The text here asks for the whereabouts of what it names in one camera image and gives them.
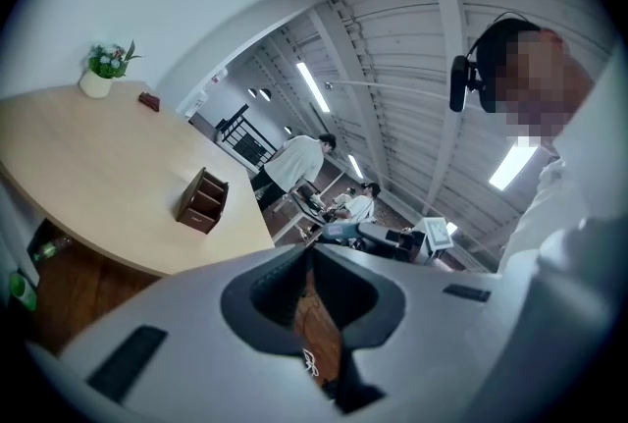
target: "plastic bottle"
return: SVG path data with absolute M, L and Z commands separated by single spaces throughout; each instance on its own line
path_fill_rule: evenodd
M 61 250 L 70 246 L 72 239 L 70 237 L 60 237 L 44 243 L 39 247 L 39 250 L 32 256 L 35 262 L 42 259 L 50 259 L 53 255 L 59 253 Z
M 27 309 L 34 311 L 37 305 L 37 294 L 32 289 L 28 280 L 19 273 L 14 273 L 9 277 L 9 288 L 15 299 L 21 302 Z

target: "wooden desk organizer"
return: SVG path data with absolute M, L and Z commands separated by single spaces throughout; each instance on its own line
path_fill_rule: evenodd
M 177 221 L 207 235 L 220 221 L 227 202 L 229 183 L 223 183 L 203 169 L 185 188 Z

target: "white flower pot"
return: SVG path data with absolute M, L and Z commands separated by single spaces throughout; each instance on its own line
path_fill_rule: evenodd
M 88 97 L 104 98 L 109 93 L 113 82 L 112 79 L 104 79 L 91 69 L 87 69 L 78 82 L 78 86 L 80 86 L 82 92 Z

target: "fluorescent light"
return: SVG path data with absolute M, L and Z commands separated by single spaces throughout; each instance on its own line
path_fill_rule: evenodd
M 299 71 L 301 72 L 301 75 L 303 76 L 303 78 L 305 79 L 305 82 L 309 86 L 310 91 L 312 92 L 312 95 L 314 95 L 314 98 L 318 102 L 318 105 L 321 106 L 321 111 L 323 111 L 324 113 L 329 113 L 330 107 L 327 105 L 327 102 L 323 98 L 323 94 L 321 93 L 321 90 L 318 89 L 318 86 L 316 85 L 316 81 L 314 80 L 314 78 L 312 78 L 312 75 L 307 70 L 307 66 L 303 62 L 299 62 L 298 64 L 296 64 L 296 68 L 299 69 Z
M 458 227 L 455 224 L 447 223 L 447 232 L 449 233 L 449 236 L 453 235 L 457 229 Z
M 349 161 L 351 162 L 351 165 L 353 165 L 353 170 L 355 170 L 355 173 L 357 174 L 357 177 L 359 177 L 360 179 L 364 179 L 362 172 L 360 172 L 360 167 L 357 166 L 357 161 L 355 161 L 355 158 L 351 156 L 350 154 L 348 156 L 349 156 Z
M 536 145 L 532 147 L 518 147 L 517 144 L 514 144 L 508 151 L 508 154 L 506 154 L 506 157 L 503 158 L 501 165 L 499 165 L 489 183 L 501 191 L 506 189 L 523 167 L 526 166 L 526 163 L 530 161 L 536 150 Z

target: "ear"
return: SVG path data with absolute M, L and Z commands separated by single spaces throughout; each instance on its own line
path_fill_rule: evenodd
M 569 53 L 569 46 L 556 32 L 549 28 L 542 28 L 540 30 L 541 40 L 551 42 L 560 48 L 563 53 Z

